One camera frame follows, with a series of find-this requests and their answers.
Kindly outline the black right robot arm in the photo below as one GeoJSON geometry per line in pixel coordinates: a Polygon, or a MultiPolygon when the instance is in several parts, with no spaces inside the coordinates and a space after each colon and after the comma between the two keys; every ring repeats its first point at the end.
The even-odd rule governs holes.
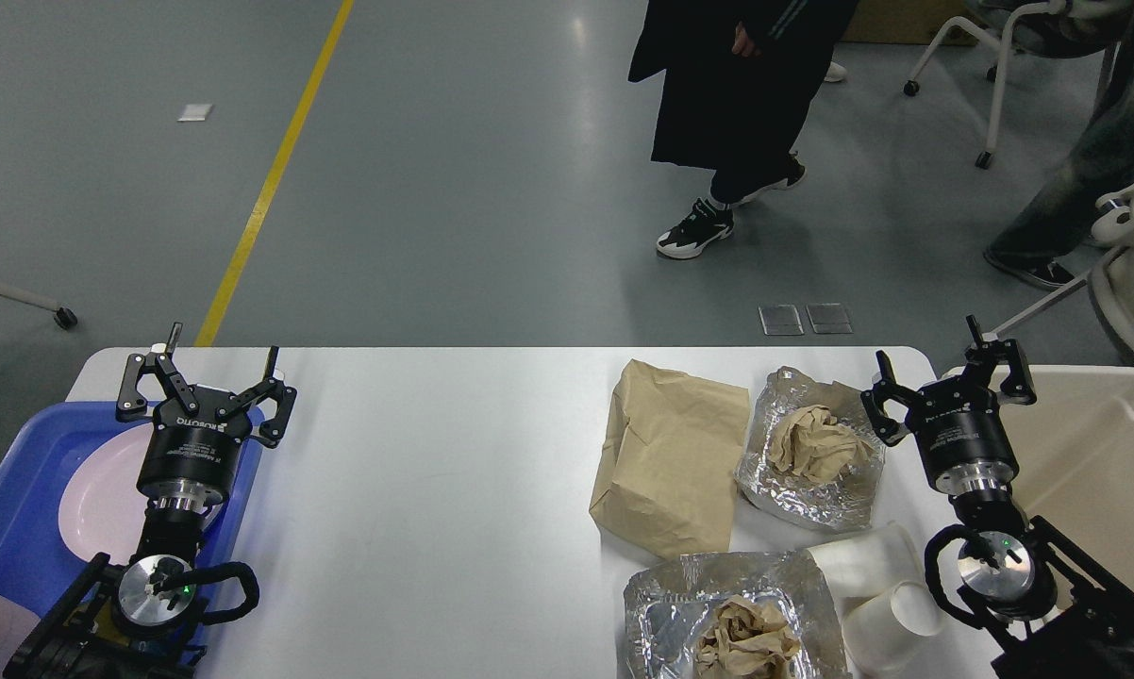
{"type": "Polygon", "coordinates": [[[990,633],[998,678],[1134,678],[1133,589],[1012,495],[1021,468],[1002,404],[1036,404],[1023,348],[967,323],[960,373],[909,389],[878,351],[860,394],[882,442],[915,439],[928,485],[957,516],[926,541],[926,588],[943,613],[990,633]]]}

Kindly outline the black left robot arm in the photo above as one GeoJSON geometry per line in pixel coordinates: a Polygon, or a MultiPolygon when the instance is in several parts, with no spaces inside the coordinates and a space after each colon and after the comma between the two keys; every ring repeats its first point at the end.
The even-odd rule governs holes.
{"type": "Polygon", "coordinates": [[[98,552],[14,650],[6,678],[192,678],[196,633],[259,606],[259,580],[239,560],[201,566],[208,515],[232,498],[242,447],[276,448],[298,391],[271,347],[257,384],[193,384],[175,365],[181,331],[126,360],[115,417],[149,421],[136,487],[145,498],[139,545],[126,565],[98,552]]]}

